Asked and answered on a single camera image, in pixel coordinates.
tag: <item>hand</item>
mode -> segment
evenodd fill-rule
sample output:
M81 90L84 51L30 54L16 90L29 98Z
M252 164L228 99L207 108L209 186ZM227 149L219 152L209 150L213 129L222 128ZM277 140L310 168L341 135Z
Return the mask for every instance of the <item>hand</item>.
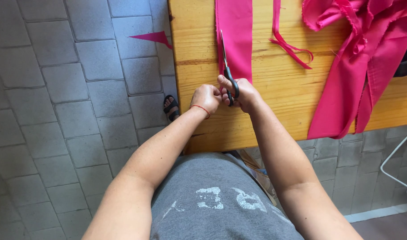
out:
M199 105L210 114L215 113L221 102L221 93L214 85L203 84L194 90L190 106Z
M228 106L230 100L227 96L227 90L235 93L232 83L223 75L218 75L218 83L222 86L221 94L222 101ZM239 97L233 100L234 107L240 107L243 112L249 113L252 108L263 101L260 93L254 88L254 86L244 78L235 79L239 87Z

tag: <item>gray t-shirt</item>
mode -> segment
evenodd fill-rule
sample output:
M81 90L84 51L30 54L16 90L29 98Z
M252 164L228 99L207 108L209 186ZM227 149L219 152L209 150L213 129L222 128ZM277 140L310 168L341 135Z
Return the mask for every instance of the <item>gray t-shirt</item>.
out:
M303 239L231 155L180 158L152 200L150 239Z

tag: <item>foot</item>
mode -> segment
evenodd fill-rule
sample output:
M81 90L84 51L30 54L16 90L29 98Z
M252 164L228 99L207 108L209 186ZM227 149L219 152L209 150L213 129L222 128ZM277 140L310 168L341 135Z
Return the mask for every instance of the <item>foot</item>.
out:
M174 101L174 98L169 97L169 98L165 101L163 107L164 107L164 108L165 108L165 107L168 107L168 106L171 104L172 101ZM173 113L173 112L176 111L176 110L178 110L178 107L173 107L173 108L171 108L171 110L169 110L169 112L166 114L166 116L169 117L169 116L171 115L171 113ZM174 116L174 120L177 119L178 117L179 117L179 115L175 115L175 116Z

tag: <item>red string bracelet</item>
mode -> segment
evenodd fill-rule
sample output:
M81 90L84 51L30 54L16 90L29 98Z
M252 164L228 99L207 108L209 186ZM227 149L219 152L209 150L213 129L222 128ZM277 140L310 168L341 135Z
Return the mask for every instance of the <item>red string bracelet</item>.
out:
M209 115L209 116L208 116L207 118L205 118L205 119L208 119L208 118L211 116L211 114L210 114L205 108L203 108L203 107L201 107L201 106L199 106L199 105L191 105L190 108L193 107L193 106L200 107L201 109L205 110L205 112Z

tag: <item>scissor blade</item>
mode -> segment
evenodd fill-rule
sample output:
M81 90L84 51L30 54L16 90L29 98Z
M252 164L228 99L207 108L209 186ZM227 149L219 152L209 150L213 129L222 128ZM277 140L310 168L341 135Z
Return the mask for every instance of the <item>scissor blade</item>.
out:
M223 38L223 31L220 30L221 32L221 42L223 43L223 57L224 57L224 66L227 67L227 57L226 57L226 48L224 47L224 38Z

